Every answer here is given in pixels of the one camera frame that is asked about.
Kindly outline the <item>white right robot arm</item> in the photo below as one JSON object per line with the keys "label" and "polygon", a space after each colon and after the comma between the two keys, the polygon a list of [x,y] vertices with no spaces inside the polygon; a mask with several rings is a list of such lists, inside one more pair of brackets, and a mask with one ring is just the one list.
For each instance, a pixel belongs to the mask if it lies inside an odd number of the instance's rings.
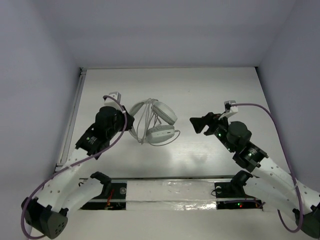
{"label": "white right robot arm", "polygon": [[224,114],[209,112],[191,117],[197,134],[214,135],[233,154],[241,167],[230,182],[231,192],[244,194],[272,205],[291,218],[311,238],[320,237],[320,194],[295,180],[279,167],[268,154],[251,142],[251,131],[240,121],[229,122]]}

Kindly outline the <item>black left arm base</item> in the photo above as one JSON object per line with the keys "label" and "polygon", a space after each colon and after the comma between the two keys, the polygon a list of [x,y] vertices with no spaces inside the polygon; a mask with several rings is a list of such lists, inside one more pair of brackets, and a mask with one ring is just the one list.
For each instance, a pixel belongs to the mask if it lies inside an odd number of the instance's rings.
{"label": "black left arm base", "polygon": [[98,171],[93,173],[90,178],[97,179],[102,183],[102,192],[83,205],[81,210],[126,210],[127,182],[113,182],[109,176]]}

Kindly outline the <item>white grey headphones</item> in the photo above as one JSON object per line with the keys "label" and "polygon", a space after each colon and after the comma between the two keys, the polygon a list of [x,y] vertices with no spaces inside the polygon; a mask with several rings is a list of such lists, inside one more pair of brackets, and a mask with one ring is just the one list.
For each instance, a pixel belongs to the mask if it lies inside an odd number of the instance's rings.
{"label": "white grey headphones", "polygon": [[161,147],[180,136],[181,131],[174,126],[178,117],[169,106],[155,98],[148,98],[133,105],[129,114],[134,117],[141,108],[144,110],[137,126],[129,130],[138,143]]}

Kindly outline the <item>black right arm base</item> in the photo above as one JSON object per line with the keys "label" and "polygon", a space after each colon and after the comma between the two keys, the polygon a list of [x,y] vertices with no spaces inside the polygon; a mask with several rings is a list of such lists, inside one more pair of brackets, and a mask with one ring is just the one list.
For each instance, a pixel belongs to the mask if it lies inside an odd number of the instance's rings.
{"label": "black right arm base", "polygon": [[247,195],[244,186],[253,175],[241,170],[228,182],[214,184],[211,195],[216,197],[218,210],[259,209],[263,210],[264,202]]}

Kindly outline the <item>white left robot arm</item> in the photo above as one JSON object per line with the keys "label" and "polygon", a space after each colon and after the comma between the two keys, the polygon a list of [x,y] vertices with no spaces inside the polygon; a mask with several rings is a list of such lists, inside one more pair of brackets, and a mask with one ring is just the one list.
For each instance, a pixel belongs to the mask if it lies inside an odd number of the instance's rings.
{"label": "white left robot arm", "polygon": [[62,168],[42,182],[21,203],[20,227],[30,240],[25,225],[38,230],[40,239],[53,240],[65,229],[72,213],[96,197],[112,194],[112,179],[95,171],[80,182],[79,174],[88,163],[112,148],[133,126],[134,118],[124,105],[106,105],[99,109],[92,123],[75,143],[75,148]]}

